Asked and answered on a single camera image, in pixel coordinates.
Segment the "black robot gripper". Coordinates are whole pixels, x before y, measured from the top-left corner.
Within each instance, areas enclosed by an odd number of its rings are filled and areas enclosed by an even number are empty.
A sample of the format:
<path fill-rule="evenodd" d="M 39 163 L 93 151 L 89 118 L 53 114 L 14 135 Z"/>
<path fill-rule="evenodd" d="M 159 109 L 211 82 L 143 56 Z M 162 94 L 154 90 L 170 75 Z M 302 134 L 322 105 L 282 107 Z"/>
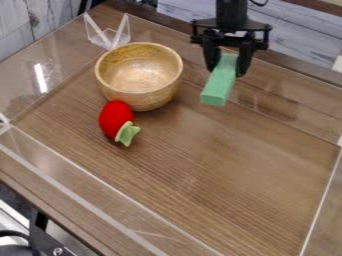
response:
<path fill-rule="evenodd" d="M 221 60 L 220 46 L 240 48 L 237 59 L 237 76 L 246 75 L 256 49 L 269 48 L 269 37 L 273 27 L 249 18 L 248 5 L 253 2 L 264 7 L 268 1 L 216 0 L 216 17 L 193 20 L 191 42 L 203 43 L 203 55 L 209 71 L 213 71 Z"/>

